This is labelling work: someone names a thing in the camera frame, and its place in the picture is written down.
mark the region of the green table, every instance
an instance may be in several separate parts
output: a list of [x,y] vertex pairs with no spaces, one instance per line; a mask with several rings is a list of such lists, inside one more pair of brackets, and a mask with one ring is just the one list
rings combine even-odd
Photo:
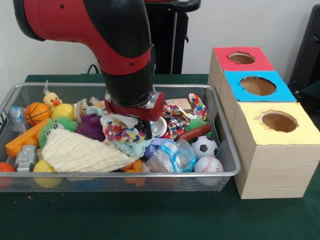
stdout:
[[[27,82],[96,82],[100,75],[28,76]],[[205,84],[208,75],[155,83]],[[320,239],[320,168],[304,198],[240,200],[221,192],[2,193],[1,239]]]

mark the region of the red box top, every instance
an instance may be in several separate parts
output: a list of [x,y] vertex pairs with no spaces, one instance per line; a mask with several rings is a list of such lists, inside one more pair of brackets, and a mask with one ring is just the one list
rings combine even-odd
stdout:
[[223,71],[274,71],[259,47],[214,47]]

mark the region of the yellow duck toy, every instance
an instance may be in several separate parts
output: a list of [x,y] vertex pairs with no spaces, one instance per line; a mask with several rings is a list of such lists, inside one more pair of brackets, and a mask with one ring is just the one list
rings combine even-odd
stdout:
[[48,91],[48,81],[46,81],[43,92],[45,95],[43,98],[43,103],[50,108],[51,113],[55,110],[57,106],[63,104],[62,100],[58,97],[57,94]]

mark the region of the round hole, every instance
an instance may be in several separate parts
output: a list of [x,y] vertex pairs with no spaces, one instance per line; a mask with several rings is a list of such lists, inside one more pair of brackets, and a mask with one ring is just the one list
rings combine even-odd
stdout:
[[298,126],[297,121],[284,112],[271,112],[262,117],[262,122],[278,132],[290,133]]
[[244,52],[235,52],[229,56],[232,62],[237,64],[253,64],[256,59],[248,53]]
[[276,85],[263,77],[248,76],[242,79],[240,83],[249,93],[258,96],[271,95],[276,91]]

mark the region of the purple fuzzy ball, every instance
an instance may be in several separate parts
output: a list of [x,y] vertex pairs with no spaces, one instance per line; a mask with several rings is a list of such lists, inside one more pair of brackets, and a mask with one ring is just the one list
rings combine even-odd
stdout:
[[89,114],[82,117],[82,124],[78,126],[76,132],[87,138],[103,142],[106,139],[100,123],[101,116]]

